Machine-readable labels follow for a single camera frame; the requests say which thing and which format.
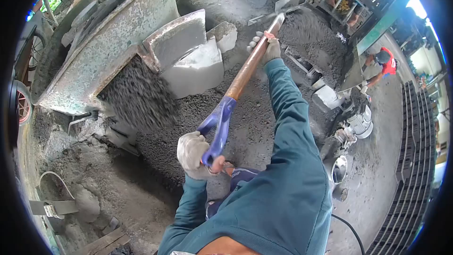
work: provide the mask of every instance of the blue shovel grip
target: blue shovel grip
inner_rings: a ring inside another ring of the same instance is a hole
[[[214,159],[222,154],[228,137],[230,117],[235,106],[235,99],[224,96],[211,114],[197,128],[201,135],[206,136],[214,126],[217,126],[214,140],[212,140],[209,149],[201,157],[201,161],[205,166],[211,167]]]

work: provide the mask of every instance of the gray work glove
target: gray work glove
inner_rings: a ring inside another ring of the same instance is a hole
[[[253,48],[256,47],[257,43],[260,41],[260,39],[263,35],[264,35],[264,33],[262,31],[256,32],[256,37],[252,38],[252,41],[249,43],[249,45],[247,47],[247,51],[249,53],[251,53]],[[267,41],[269,42],[269,45],[266,49],[266,52],[263,55],[263,58],[261,59],[261,63],[263,65],[266,65],[266,63],[271,61],[272,59],[280,58],[279,39],[275,38],[274,35],[268,34],[268,33],[267,33],[267,37],[272,37],[272,38],[267,39]]]
[[[209,148],[209,144],[199,131],[184,134],[179,137],[177,156],[178,161],[187,175],[193,179],[206,180],[217,175],[223,169],[224,156],[217,157],[212,167],[201,163],[201,157]]]

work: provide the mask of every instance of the cable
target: cable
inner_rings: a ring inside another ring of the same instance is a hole
[[[71,194],[71,191],[69,190],[69,188],[66,186],[66,183],[64,183],[63,178],[61,178],[61,176],[59,176],[57,173],[54,173],[54,172],[51,172],[51,171],[44,172],[44,173],[41,174],[41,176],[39,177],[39,190],[41,191],[41,193],[42,193],[42,189],[41,189],[41,179],[42,179],[42,177],[43,177],[44,175],[49,174],[49,173],[51,173],[51,174],[55,175],[56,177],[58,177],[58,178],[61,180],[61,182],[63,182],[63,185],[64,185],[64,187],[66,188],[66,190],[67,190],[67,192],[69,193],[69,195],[71,195],[71,198],[74,199],[74,200],[76,200],[76,198],[74,198],[74,196]]]
[[[340,218],[339,216],[336,216],[336,215],[332,214],[332,217],[334,217],[334,218],[336,218],[338,220],[341,220],[343,223],[345,223],[352,230],[352,233],[356,236],[357,241],[359,242],[360,251],[362,252],[362,255],[365,255],[365,249],[363,248],[362,241],[360,240],[359,235],[356,233],[356,231],[354,230],[352,225],[350,225],[347,221],[345,221],[344,219]]]

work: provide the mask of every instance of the green metal beam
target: green metal beam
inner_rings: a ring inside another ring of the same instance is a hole
[[[395,0],[388,8],[385,15],[377,22],[377,24],[357,43],[357,51],[361,55],[370,46],[372,46],[383,33],[401,16],[405,11],[409,0]]]

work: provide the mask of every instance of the black cable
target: black cable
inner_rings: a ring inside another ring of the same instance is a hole
[[[362,252],[362,255],[365,255],[365,249],[363,248],[362,241],[360,240],[359,235],[356,233],[356,231],[354,230],[352,225],[350,225],[347,221],[345,221],[344,219],[340,218],[339,216],[336,216],[336,215],[332,214],[332,217],[341,220],[343,223],[345,223],[352,230],[352,233],[356,236],[357,241],[359,242],[360,251]]]

